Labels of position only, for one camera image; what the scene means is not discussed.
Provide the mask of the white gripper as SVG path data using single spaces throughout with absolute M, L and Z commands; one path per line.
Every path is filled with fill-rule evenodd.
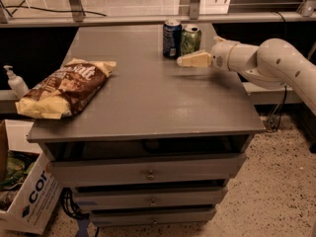
M 220 36 L 214 36 L 216 44 L 210 54 L 204 50 L 185 54 L 177 59 L 181 67 L 208 67 L 211 62 L 216 69 L 223 71 L 236 71 L 236 54 L 239 41 L 227 40 Z

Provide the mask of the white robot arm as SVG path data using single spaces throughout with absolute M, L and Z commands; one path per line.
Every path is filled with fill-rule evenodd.
M 239 73 L 266 89 L 290 86 L 316 115 L 316 66 L 283 39 L 267 39 L 260 45 L 215 37 L 210 52 L 199 50 L 180 56 L 182 67 L 212 67 Z

